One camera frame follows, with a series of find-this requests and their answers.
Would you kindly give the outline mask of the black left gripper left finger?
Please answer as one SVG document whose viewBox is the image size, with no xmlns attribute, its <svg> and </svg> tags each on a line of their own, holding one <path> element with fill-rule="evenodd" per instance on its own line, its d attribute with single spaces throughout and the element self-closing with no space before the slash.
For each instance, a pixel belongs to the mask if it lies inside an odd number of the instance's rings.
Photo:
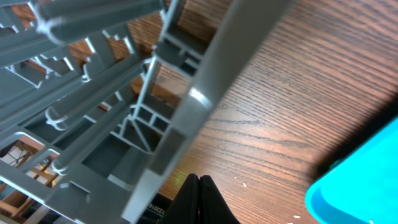
<svg viewBox="0 0 398 224">
<path fill-rule="evenodd" d="M 159 224 L 199 224 L 200 181 L 189 174 Z"/>
</svg>

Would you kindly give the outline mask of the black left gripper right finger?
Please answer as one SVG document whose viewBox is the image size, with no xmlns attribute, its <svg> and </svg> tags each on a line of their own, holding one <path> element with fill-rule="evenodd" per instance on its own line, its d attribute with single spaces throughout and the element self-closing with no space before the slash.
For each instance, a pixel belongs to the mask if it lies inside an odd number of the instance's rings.
<svg viewBox="0 0 398 224">
<path fill-rule="evenodd" d="M 200 178 L 200 223 L 240 224 L 209 175 Z"/>
</svg>

